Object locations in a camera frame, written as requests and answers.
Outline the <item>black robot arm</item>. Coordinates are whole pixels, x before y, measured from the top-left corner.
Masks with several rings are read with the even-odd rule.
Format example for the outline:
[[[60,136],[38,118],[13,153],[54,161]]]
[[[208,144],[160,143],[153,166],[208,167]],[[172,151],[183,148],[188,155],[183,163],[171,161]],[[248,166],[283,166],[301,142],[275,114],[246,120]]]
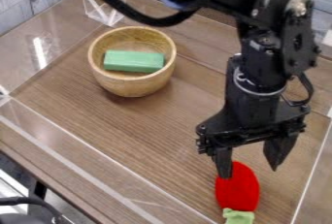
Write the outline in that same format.
[[[261,142],[269,166],[285,160],[310,112],[309,99],[289,100],[297,79],[313,93],[305,70],[315,66],[311,0],[161,0],[171,8],[218,10],[235,18],[240,52],[227,60],[224,105],[195,128],[200,153],[211,156],[218,176],[231,177],[231,150]]]

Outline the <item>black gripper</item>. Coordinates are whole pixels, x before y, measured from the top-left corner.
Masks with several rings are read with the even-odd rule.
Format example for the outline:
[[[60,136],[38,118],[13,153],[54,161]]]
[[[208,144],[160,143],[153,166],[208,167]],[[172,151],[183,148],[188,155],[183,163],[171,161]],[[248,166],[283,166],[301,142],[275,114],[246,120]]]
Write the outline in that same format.
[[[310,112],[309,99],[289,101],[282,96],[285,83],[265,87],[251,82],[242,62],[239,55],[227,61],[223,108],[195,127],[196,151],[214,157],[219,178],[231,177],[231,150],[256,142],[263,142],[263,154],[275,171],[305,131]]]

